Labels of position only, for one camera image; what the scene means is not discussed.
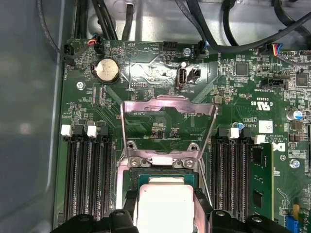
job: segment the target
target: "blue connector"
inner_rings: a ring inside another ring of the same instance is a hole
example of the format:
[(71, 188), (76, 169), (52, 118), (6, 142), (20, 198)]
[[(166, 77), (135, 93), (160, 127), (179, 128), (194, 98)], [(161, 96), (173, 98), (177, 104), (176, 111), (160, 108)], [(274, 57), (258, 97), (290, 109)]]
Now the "blue connector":
[(293, 233), (299, 233), (299, 221), (295, 220), (293, 216), (285, 217), (285, 227)]

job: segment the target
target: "green circuit board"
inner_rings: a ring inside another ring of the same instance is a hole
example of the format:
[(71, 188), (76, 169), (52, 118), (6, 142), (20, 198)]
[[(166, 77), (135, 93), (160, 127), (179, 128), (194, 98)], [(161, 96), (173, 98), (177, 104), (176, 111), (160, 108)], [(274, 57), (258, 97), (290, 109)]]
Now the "green circuit board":
[[(69, 45), (77, 50), (86, 42), (73, 39)], [(262, 55), (259, 50), (239, 54), (218, 54), (210, 50), (198, 55), (197, 46), (174, 43), (173, 49), (167, 49), (162, 42), (104, 41), (102, 57), (90, 48), (75, 60), (74, 66), (65, 65), (61, 125), (71, 125), (73, 130), (76, 126), (83, 126), (84, 130), (90, 125), (109, 127), (111, 175), (106, 204), (108, 209), (113, 209), (117, 161), (124, 146), (121, 103), (125, 100), (148, 101), (159, 95), (181, 95), (192, 103), (215, 103), (218, 113), (212, 135), (217, 134), (218, 128), (229, 130), (238, 122), (251, 130), (252, 137), (266, 136), (263, 165), (251, 165), (250, 213), (266, 215), (284, 225), (284, 218), (292, 214), (294, 203), (311, 208), (311, 67), (293, 67), (271, 55)], [(184, 48), (191, 50), (190, 56), (183, 54)], [(280, 54), (295, 61), (310, 59), (298, 51), (283, 50)], [(103, 57), (114, 59), (120, 66), (120, 78), (114, 84), (102, 84), (91, 72), (92, 64)], [(195, 80), (177, 87), (176, 72), (183, 61), (188, 64), (187, 73), (199, 73)], [(263, 88), (260, 85), (273, 77), (286, 80), (286, 86)], [(85, 85), (83, 90), (77, 89), (78, 82)], [(303, 113), (302, 120), (287, 119), (287, 113), (294, 110)], [(126, 114), (127, 139), (135, 141), (139, 149), (166, 153), (186, 150), (190, 143), (202, 145), (209, 120), (206, 116), (181, 114), (171, 108), (154, 113), (134, 112)], [(68, 141), (61, 136), (54, 226), (64, 220), (68, 147)], [(210, 178), (211, 152), (212, 145), (208, 144), (204, 153), (207, 179)], [(298, 168), (290, 166), (293, 160), (300, 162)], [(261, 193), (256, 198), (253, 197), (254, 190)]]

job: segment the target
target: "screw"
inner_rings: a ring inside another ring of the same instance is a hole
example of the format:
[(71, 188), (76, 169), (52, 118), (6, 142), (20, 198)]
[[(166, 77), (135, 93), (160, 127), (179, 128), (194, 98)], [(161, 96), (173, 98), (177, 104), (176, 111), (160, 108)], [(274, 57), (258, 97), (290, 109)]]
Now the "screw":
[(139, 158), (136, 158), (136, 157), (131, 158), (131, 159), (130, 159), (130, 165), (131, 165), (132, 167), (139, 167), (139, 166), (140, 166), (140, 159), (139, 159)]
[(80, 222), (87, 222), (87, 221), (89, 221), (88, 217), (83, 217), (82, 219), (80, 219)]
[(299, 168), (300, 167), (300, 162), (296, 159), (292, 159), (290, 161), (290, 166), (291, 168)]
[(252, 220), (255, 222), (262, 222), (262, 219), (260, 217), (257, 217), (257, 216), (253, 217)]
[(85, 87), (86, 85), (83, 82), (77, 82), (77, 89), (79, 91), (82, 91)]
[(219, 215), (219, 216), (221, 216), (221, 217), (222, 217), (222, 216), (225, 216), (224, 212), (222, 212), (222, 211), (217, 211), (216, 214)]
[(190, 55), (191, 55), (191, 49), (189, 49), (189, 48), (184, 48), (184, 49), (183, 49), (183, 55), (184, 55), (185, 57), (190, 57)]
[(192, 159), (187, 159), (187, 160), (185, 161), (185, 167), (186, 167), (186, 168), (193, 168), (193, 166), (194, 166), (194, 162), (193, 162)]

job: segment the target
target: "black cable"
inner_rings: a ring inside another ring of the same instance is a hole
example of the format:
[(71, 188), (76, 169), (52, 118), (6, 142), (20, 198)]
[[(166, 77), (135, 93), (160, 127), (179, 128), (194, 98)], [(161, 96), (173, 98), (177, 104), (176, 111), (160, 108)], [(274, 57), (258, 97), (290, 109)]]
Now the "black cable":
[(76, 17), (74, 21), (74, 38), (80, 38), (80, 17), (81, 17), (81, 2), (80, 0), (77, 0), (77, 6), (76, 6)]
[(75, 59), (77, 57), (80, 57), (89, 48), (89, 46), (86, 44), (83, 48), (81, 48), (79, 51), (77, 51), (74, 55), (68, 55), (68, 54), (65, 54), (63, 51), (61, 51), (58, 48), (58, 46), (55, 44), (55, 42), (53, 41), (51, 34), (48, 30), (47, 24), (45, 22), (45, 18), (44, 18), (44, 14), (43, 14), (43, 7), (42, 7), (42, 0), (37, 0), (36, 4), (37, 4), (37, 10), (38, 10), (39, 18), (40, 18), (41, 27), (43, 29), (45, 37), (49, 41), (49, 44), (52, 46), (52, 48), (57, 53), (59, 53), (61, 56), (63, 56), (66, 59), (72, 60), (72, 59)]
[(245, 50), (253, 49), (253, 48), (258, 48), (260, 46), (263, 46), (264, 44), (267, 43), (273, 43), (276, 40), (279, 40), (280, 38), (286, 36), (288, 33), (292, 32), (294, 29), (297, 27), (301, 26), (305, 22), (311, 19), (311, 12), (303, 16), (301, 19), (296, 21), (294, 24), (291, 26), (280, 30), (278, 33), (271, 35), (265, 39), (262, 39), (260, 41), (256, 41), (250, 44), (246, 45), (241, 45), (241, 46), (220, 46), (217, 44), (215, 39), (213, 38), (206, 22), (203, 17), (201, 8), (199, 6), (199, 3), (197, 0), (187, 0), (188, 7), (190, 9), (190, 12), (193, 13), (194, 17), (200, 24), (201, 28), (203, 29), (205, 36), (207, 38), (207, 41), (209, 42), (210, 46), (216, 50), (217, 52), (223, 52), (223, 53), (237, 53), (237, 52), (242, 52)]
[(206, 37), (204, 35), (204, 32), (201, 28), (201, 26), (198, 24), (194, 16), (189, 12), (189, 10), (186, 8), (186, 6), (183, 3), (183, 0), (175, 0), (177, 6), (179, 9), (184, 13), (184, 15), (187, 17), (187, 19), (194, 25), (194, 27), (197, 29), (198, 33), (202, 37), (204, 41), (206, 41)]
[(209, 45), (217, 51), (217, 46), (218, 46), (217, 42), (215, 41), (212, 33), (210, 32), (205, 22), (199, 3), (195, 0), (187, 0), (187, 5), (189, 7), (191, 14), (194, 16), (195, 20), (198, 22), (198, 24), (202, 28)]
[(88, 0), (81, 1), (81, 14), (80, 14), (80, 38), (86, 39), (87, 37), (87, 10)]
[(115, 27), (113, 26), (111, 16), (109, 14), (109, 11), (107, 9), (107, 6), (106, 6), (104, 0), (97, 0), (97, 1), (98, 1), (98, 4), (99, 4), (101, 10), (103, 11), (104, 18), (105, 18), (108, 30), (110, 32), (111, 38), (113, 40), (118, 40), (118, 36), (117, 36), (116, 30), (115, 30)]
[(94, 6), (94, 9), (95, 9), (97, 18), (98, 18), (98, 22), (99, 22), (99, 24), (100, 24), (100, 26), (102, 28), (104, 38), (107, 39), (107, 40), (111, 40), (111, 37), (110, 37), (109, 32), (108, 32), (108, 28), (107, 28), (107, 25), (106, 25), (106, 22), (105, 22), (105, 19), (104, 19), (104, 16), (103, 16), (103, 12), (101, 11), (101, 9), (100, 9), (100, 7), (98, 5), (97, 0), (92, 0), (92, 3), (93, 3), (93, 6)]
[(134, 6), (127, 4), (125, 26), (122, 33), (122, 40), (128, 40), (133, 24)]
[(238, 46), (239, 44), (237, 41), (234, 39), (231, 29), (230, 29), (230, 24), (229, 24), (229, 13), (230, 9), (234, 6), (235, 0), (224, 0), (222, 4), (222, 10), (223, 10), (223, 25), (224, 25), (224, 31), (225, 35), (229, 41), (229, 43), (232, 46)]
[[(283, 23), (286, 27), (291, 26), (295, 23), (293, 20), (283, 9), (282, 1), (275, 0), (274, 1), (274, 12), (276, 13), (277, 18)], [(295, 29), (306, 41), (308, 45), (308, 49), (311, 49), (311, 33), (303, 26), (297, 27)]]

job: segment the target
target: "motherboard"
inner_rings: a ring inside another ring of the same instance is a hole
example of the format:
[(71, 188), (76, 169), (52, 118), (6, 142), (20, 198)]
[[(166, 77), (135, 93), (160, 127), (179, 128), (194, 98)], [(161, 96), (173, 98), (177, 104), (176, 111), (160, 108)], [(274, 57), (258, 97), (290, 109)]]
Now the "motherboard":
[[(67, 52), (86, 43), (72, 39)], [(208, 189), (215, 209), (241, 221), (260, 214), (285, 226), (294, 205), (309, 213), (310, 73), (260, 49), (92, 46), (65, 64), (54, 226), (81, 213), (99, 220), (123, 207), (127, 191), (161, 174)]]

